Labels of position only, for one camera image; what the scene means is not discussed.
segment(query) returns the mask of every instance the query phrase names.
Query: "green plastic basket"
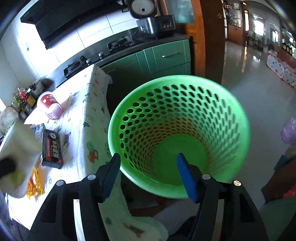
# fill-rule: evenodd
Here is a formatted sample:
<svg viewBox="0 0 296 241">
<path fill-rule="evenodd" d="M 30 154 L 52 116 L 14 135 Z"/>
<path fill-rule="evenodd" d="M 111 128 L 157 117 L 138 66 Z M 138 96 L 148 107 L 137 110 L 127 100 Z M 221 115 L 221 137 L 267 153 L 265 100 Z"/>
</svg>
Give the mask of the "green plastic basket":
<svg viewBox="0 0 296 241">
<path fill-rule="evenodd" d="M 136 185 L 168 198 L 187 198 L 176 157 L 216 180 L 229 182 L 249 149 L 250 130 L 238 100 L 205 78 L 172 75 L 132 91 L 116 108 L 109 125 L 111 154 Z"/>
</svg>

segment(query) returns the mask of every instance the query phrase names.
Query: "red cup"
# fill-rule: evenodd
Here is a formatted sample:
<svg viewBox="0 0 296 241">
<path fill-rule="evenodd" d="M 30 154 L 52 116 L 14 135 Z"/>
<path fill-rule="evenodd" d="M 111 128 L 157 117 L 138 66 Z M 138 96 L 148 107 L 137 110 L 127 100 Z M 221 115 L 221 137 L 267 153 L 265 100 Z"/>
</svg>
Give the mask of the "red cup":
<svg viewBox="0 0 296 241">
<path fill-rule="evenodd" d="M 37 100 L 37 107 L 52 120 L 60 118 L 63 112 L 61 105 L 57 102 L 50 91 L 46 91 L 39 96 Z"/>
</svg>

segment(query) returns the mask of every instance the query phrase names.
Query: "kitchen counter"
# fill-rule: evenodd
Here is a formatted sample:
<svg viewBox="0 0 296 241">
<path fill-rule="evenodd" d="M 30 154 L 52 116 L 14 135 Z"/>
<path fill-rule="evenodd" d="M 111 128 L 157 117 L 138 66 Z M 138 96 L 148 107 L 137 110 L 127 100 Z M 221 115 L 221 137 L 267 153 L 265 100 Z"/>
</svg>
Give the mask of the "kitchen counter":
<svg viewBox="0 0 296 241">
<path fill-rule="evenodd" d="M 55 90 L 58 86 L 60 86 L 62 83 L 64 83 L 67 80 L 66 77 L 64 76 L 64 69 L 67 68 L 68 65 L 72 64 L 73 62 L 78 61 L 82 55 L 86 59 L 91 58 L 92 63 L 96 64 L 98 67 L 103 67 L 117 59 L 120 59 L 124 56 L 130 55 L 135 52 L 139 52 L 146 48 L 150 48 L 156 45 L 165 44 L 173 41 L 189 39 L 189 36 L 185 34 L 174 34 L 171 37 L 166 37 L 161 39 L 148 39 L 143 37 L 139 37 L 139 38 L 137 37 L 136 41 L 139 42 L 138 44 L 133 45 L 129 48 L 126 48 L 122 51 L 116 52 L 114 54 L 109 54 L 101 60 L 99 59 L 97 53 L 101 51 L 104 51 L 104 53 L 109 52 L 107 48 L 107 43 L 115 41 L 121 38 L 122 36 L 128 35 L 132 38 L 136 30 L 137 28 L 133 28 L 133 29 L 115 34 L 82 50 L 81 52 L 77 53 L 76 55 L 68 59 L 66 62 L 61 64 L 52 73 L 50 73 L 44 80 L 42 80 L 42 84 L 44 85 L 47 91 Z"/>
</svg>

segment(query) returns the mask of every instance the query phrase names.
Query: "tablecloth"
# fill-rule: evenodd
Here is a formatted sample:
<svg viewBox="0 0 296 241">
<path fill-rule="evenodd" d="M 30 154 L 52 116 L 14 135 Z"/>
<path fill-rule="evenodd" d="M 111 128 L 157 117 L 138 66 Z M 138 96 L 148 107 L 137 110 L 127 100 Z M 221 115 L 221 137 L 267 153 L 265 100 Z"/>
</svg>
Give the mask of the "tablecloth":
<svg viewBox="0 0 296 241">
<path fill-rule="evenodd" d="M 36 108 L 25 124 L 42 124 L 59 133 L 64 165 L 61 169 L 38 165 L 37 171 L 44 194 L 30 200 L 9 197 L 12 218 L 30 229 L 53 185 L 60 179 L 66 183 L 82 180 L 107 163 L 110 151 L 107 142 L 110 115 L 106 93 L 112 81 L 99 67 L 91 65 L 58 87 L 53 95 L 63 108 L 58 120 L 49 119 Z M 149 240 L 168 238 L 165 227 L 150 217 L 133 217 L 128 211 L 118 174 L 110 197 L 99 204 L 102 219 L 111 241 Z M 79 200 L 74 201 L 75 226 L 78 240 L 84 240 Z"/>
</svg>

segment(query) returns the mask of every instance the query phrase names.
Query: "black box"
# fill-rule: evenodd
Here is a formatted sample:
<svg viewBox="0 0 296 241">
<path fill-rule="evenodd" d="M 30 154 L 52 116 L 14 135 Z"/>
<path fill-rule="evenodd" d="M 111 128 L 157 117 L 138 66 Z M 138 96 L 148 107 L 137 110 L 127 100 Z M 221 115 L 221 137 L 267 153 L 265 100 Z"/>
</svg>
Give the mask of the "black box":
<svg viewBox="0 0 296 241">
<path fill-rule="evenodd" d="M 43 130 L 42 165 L 58 169 L 61 169 L 63 166 L 59 134 L 48 129 Z"/>
</svg>

